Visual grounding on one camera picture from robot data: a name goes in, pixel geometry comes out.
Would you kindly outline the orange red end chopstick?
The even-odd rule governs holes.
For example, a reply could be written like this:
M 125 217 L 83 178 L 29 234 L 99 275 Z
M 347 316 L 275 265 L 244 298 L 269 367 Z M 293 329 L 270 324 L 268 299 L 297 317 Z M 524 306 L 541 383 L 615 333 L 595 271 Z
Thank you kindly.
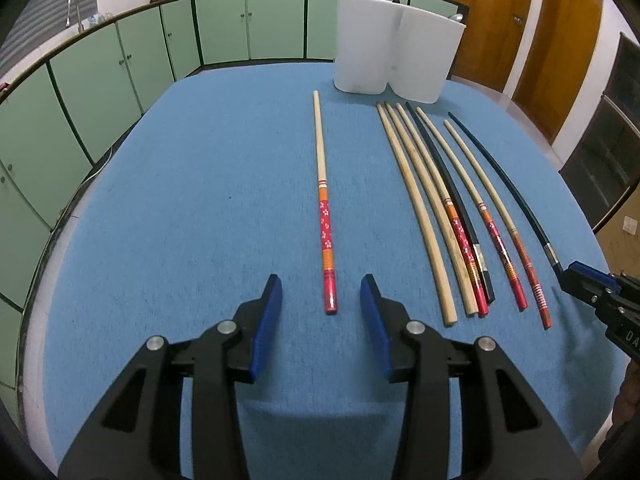
M 526 247 L 521 239 L 521 235 L 518 232 L 518 229 L 516 228 L 515 223 L 513 222 L 509 214 L 509 211 L 506 209 L 506 206 L 504 206 L 504 203 L 500 195 L 498 194 L 491 180 L 488 178 L 488 175 L 486 174 L 485 170 L 483 169 L 482 166 L 480 166 L 480 163 L 476 159 L 475 155 L 472 153 L 472 151 L 468 148 L 468 146 L 462 140 L 462 137 L 457 132 L 456 128 L 454 128 L 454 126 L 451 125 L 451 122 L 448 119 L 444 120 L 444 126 L 449 131 L 450 136 L 452 136 L 454 140 L 457 142 L 457 144 L 460 146 L 466 158 L 469 159 L 470 164 L 474 168 L 480 180 L 483 182 L 484 187 L 486 188 L 491 200 L 494 202 L 498 210 L 498 213 L 500 214 L 500 217 L 504 225 L 506 226 L 506 229 L 509 232 L 512 243 L 516 251 L 518 252 L 518 256 L 521 259 L 521 263 L 525 270 L 525 273 L 529 282 L 529 286 L 532 289 L 534 298 L 536 300 L 536 305 L 538 307 L 538 312 L 541 317 L 542 326 L 544 326 L 545 330 L 548 330 L 552 326 L 552 319 L 551 319 L 550 311 L 548 308 L 547 300 L 546 300 L 546 297 L 544 296 L 544 291 L 542 290 L 542 286 L 540 284 L 535 267 L 533 265 L 533 261 L 529 257 Z

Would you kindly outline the wooden door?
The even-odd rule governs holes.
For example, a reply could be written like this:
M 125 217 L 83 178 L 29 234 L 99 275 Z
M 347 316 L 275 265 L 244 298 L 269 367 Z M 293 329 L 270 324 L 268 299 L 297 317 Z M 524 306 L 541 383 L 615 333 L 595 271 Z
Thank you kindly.
M 502 91 L 522 40 L 532 0 L 457 0 L 469 7 L 452 73 Z
M 542 0 L 513 101 L 548 142 L 558 136 L 592 59 L 603 0 Z

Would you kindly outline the white double utensil holder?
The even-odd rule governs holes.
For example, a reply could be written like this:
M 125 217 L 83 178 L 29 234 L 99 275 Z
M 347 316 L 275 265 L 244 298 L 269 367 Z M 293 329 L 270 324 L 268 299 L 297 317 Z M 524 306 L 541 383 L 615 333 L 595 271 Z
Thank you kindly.
M 466 29 L 460 20 L 388 0 L 337 0 L 334 86 L 435 103 Z

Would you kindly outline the red end bamboo chopstick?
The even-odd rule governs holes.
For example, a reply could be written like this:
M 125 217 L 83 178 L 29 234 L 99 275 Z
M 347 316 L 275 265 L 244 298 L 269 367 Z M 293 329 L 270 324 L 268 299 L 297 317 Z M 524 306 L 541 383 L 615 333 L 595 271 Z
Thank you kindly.
M 469 282 L 469 286 L 465 290 L 472 292 L 475 300 L 475 307 L 465 306 L 465 312 L 467 315 L 477 313 L 481 318 L 484 318 L 484 316 L 488 315 L 489 310 L 488 301 L 480 281 L 480 270 L 478 270 L 471 244 L 466 237 L 457 209 L 446 189 L 446 185 L 444 185 L 444 180 L 442 180 L 432 155 L 427 151 L 405 107 L 397 103 L 390 110 L 397 112 L 401 118 L 400 134 L 402 142 L 405 143 L 407 153 L 436 212 L 442 234 L 444 234 L 447 243 L 456 243 L 456 249 L 451 259 L 454 262 L 464 264 L 465 272 L 463 275 Z
M 450 145 L 445 140 L 444 136 L 439 132 L 434 122 L 432 122 L 431 119 L 428 118 L 427 114 L 425 114 L 424 111 L 420 109 L 420 107 L 417 107 L 412 114 L 413 116 L 416 116 L 418 118 L 418 123 L 421 126 L 425 126 L 431 133 L 432 137 L 438 141 L 438 143 L 442 147 L 442 150 L 447 154 L 447 156 L 451 160 L 451 163 L 456 167 L 461 180 L 463 181 L 466 189 L 472 197 L 476 209 L 483 219 L 484 225 L 486 226 L 491 241 L 494 243 L 496 251 L 498 252 L 498 256 L 502 263 L 504 272 L 506 272 L 506 277 L 508 278 L 509 284 L 511 286 L 515 303 L 518 306 L 518 310 L 523 312 L 528 307 L 524 289 L 522 287 L 520 278 L 518 277 L 518 272 L 516 272 L 515 270 L 514 263 L 509 255 L 508 250 L 506 249 L 506 245 L 504 244 L 502 236 L 497 226 L 495 225 L 494 219 L 491 217 L 487 205 L 485 204 L 484 198 L 480 195 L 480 192 L 478 192 L 477 187 L 462 165 L 462 162 L 460 162 L 458 156 L 454 154 L 454 150 L 450 148 Z

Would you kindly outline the green lower kitchen cabinets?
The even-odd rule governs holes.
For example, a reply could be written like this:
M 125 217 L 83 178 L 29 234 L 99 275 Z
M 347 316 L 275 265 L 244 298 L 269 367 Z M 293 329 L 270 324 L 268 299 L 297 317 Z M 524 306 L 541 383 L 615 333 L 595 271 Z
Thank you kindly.
M 150 15 L 140 52 L 124 23 L 98 29 L 20 82 L 1 101 L 1 143 L 20 141 L 17 162 L 1 163 L 2 347 L 17 349 L 28 294 L 55 222 L 91 166 L 106 166 L 176 79 L 160 16 Z

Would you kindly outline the red patterned bamboo chopstick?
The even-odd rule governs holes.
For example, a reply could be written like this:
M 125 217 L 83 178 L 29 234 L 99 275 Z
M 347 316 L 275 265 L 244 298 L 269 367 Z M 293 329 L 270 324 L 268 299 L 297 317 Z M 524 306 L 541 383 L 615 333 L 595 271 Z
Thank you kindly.
M 331 213 L 328 179 L 326 178 L 326 153 L 324 152 L 320 94 L 312 92 L 314 106 L 314 136 L 316 137 L 316 159 L 319 194 L 320 248 L 322 255 L 324 312 L 337 314 L 337 282 L 334 266 Z

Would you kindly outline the black glass cabinet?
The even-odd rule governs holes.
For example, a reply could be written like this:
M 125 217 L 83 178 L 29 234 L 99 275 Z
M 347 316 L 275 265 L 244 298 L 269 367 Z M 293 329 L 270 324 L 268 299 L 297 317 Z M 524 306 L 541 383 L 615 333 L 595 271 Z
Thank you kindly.
M 639 182 L 639 46 L 624 34 L 600 102 L 561 176 L 595 230 Z

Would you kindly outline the blue table mat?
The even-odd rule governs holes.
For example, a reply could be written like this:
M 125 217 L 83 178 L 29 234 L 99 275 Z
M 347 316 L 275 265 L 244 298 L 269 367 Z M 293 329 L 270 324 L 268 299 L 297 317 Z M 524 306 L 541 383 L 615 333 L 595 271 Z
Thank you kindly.
M 312 92 L 321 103 L 337 314 L 324 312 Z M 208 70 L 173 84 L 101 172 L 52 299 L 43 402 L 62 458 L 153 335 L 182 341 L 283 284 L 277 337 L 238 389 L 255 479 L 386 479 L 406 397 L 363 323 L 362 278 L 444 323 L 424 241 L 372 96 L 329 64 Z

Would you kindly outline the black chopstick silver band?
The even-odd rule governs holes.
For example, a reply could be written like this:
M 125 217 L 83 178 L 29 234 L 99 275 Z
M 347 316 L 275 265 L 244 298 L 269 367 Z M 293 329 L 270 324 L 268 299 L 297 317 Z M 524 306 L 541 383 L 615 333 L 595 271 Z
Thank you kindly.
M 480 272 L 480 282 L 483 285 L 487 303 L 491 304 L 496 299 L 494 286 L 492 286 L 491 283 L 491 278 L 486 266 L 484 254 L 482 248 L 480 247 L 480 241 L 478 240 L 476 231 L 472 226 L 468 211 L 464 206 L 457 185 L 454 184 L 454 180 L 452 180 L 451 174 L 445 162 L 442 160 L 442 156 L 440 156 L 438 148 L 436 148 L 436 145 L 431 135 L 428 133 L 427 128 L 424 126 L 421 118 L 418 114 L 416 114 L 416 110 L 408 101 L 405 102 L 405 106 L 411 114 L 411 118 L 413 119 L 416 128 L 418 128 L 425 146 L 430 151 L 431 158 L 434 160 L 434 164 L 438 169 L 440 177 L 442 178 L 442 182 L 444 182 L 444 185 L 446 186 L 450 200 L 454 204 L 454 208 L 456 208 L 457 214 L 462 224 L 462 228 L 464 229 L 464 232 L 466 234 L 466 238 L 468 239 L 472 247 L 475 262 L 478 266 L 478 272 Z
M 495 160 L 495 157 L 489 153 L 487 148 L 484 147 L 483 143 L 480 142 L 480 140 L 478 140 L 476 136 L 474 136 L 471 130 L 459 118 L 457 118 L 457 116 L 453 112 L 449 112 L 448 116 L 454 121 L 454 123 L 457 126 L 460 127 L 463 133 L 482 153 L 485 159 L 489 162 L 489 165 L 492 167 L 493 170 L 495 170 L 495 173 L 498 174 L 503 184 L 509 190 L 514 200 L 518 203 L 518 206 L 520 206 L 521 211 L 523 211 L 525 218 L 527 219 L 530 227 L 532 228 L 536 237 L 538 238 L 538 242 L 539 244 L 541 244 L 541 247 L 544 250 L 544 253 L 546 254 L 546 257 L 550 263 L 550 266 L 552 267 L 552 270 L 556 278 L 558 279 L 558 281 L 561 281 L 562 274 L 563 274 L 563 267 L 562 267 L 561 261 L 558 255 L 556 254 L 555 249 L 551 244 L 551 240 L 548 237 L 546 231 L 538 221 L 537 217 L 532 211 L 532 208 L 529 207 L 529 204 L 526 202 L 526 199 L 521 194 L 518 187 L 512 182 L 508 174 L 502 169 L 499 163 Z

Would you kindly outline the chrome faucet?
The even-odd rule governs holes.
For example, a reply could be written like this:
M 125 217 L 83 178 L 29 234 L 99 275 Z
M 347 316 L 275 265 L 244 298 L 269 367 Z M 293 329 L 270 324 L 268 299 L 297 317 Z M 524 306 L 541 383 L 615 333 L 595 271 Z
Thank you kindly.
M 72 16 L 75 17 L 75 25 L 77 27 L 78 34 L 81 34 L 84 30 L 84 24 L 82 24 L 81 10 L 79 0 L 67 0 L 65 27 L 72 27 Z

